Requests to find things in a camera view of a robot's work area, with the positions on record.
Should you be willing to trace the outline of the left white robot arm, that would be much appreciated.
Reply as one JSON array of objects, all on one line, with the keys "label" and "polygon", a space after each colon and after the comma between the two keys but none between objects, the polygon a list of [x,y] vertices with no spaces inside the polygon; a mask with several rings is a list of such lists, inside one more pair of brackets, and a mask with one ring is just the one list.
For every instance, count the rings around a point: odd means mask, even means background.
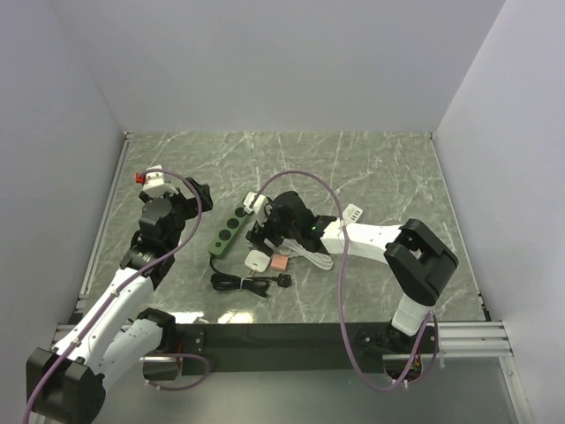
[{"label": "left white robot arm", "polygon": [[139,228],[106,291],[81,321],[49,349],[37,348],[26,362],[26,409],[61,423],[91,423],[111,387],[142,357],[155,353],[180,367],[186,353],[173,315],[148,308],[129,329],[125,321],[157,289],[187,239],[186,221],[200,222],[213,207],[208,185],[182,183],[187,199],[168,178],[169,170],[137,174],[143,202]]}]

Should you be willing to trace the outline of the green power strip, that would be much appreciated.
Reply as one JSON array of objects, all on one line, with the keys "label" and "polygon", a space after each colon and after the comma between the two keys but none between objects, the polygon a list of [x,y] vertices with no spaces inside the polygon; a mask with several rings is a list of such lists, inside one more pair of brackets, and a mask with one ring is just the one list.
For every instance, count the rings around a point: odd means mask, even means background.
[{"label": "green power strip", "polygon": [[233,211],[221,221],[219,231],[208,246],[208,254],[222,258],[232,247],[238,235],[248,224],[250,214],[245,210],[244,198],[234,207]]}]

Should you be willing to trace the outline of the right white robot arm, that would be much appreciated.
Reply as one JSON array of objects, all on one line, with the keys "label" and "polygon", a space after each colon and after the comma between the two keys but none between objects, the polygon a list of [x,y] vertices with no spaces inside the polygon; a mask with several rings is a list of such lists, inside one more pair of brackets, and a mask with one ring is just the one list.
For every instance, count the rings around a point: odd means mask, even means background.
[{"label": "right white robot arm", "polygon": [[246,239],[266,255],[294,245],[311,254],[347,253],[389,265],[403,291],[387,333],[397,352],[407,352],[418,342],[420,325],[459,265],[451,249],[418,219],[380,226],[355,222],[351,208],[342,218],[315,215],[293,191],[272,200],[249,192],[243,208],[255,215]]}]

